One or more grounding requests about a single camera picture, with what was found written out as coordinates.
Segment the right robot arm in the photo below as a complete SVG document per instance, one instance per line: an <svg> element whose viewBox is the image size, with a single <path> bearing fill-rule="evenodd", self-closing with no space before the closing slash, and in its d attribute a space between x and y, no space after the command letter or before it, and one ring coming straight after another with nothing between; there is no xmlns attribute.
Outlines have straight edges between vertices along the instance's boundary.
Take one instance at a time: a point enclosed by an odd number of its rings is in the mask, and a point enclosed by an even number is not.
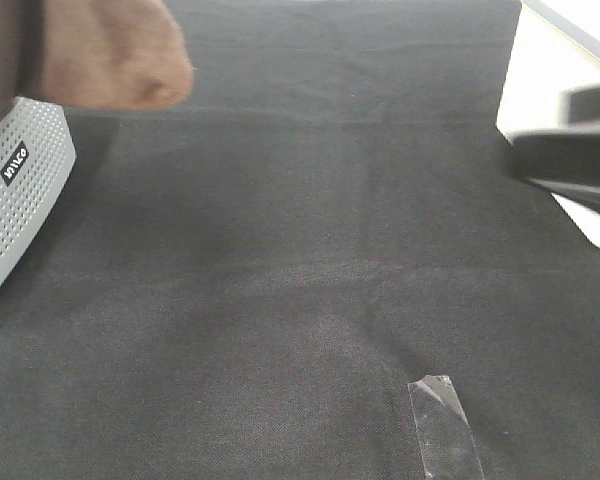
<svg viewBox="0 0 600 480"><path fill-rule="evenodd" d="M600 85L561 99L566 124L515 136L505 172L600 215Z"/></svg>

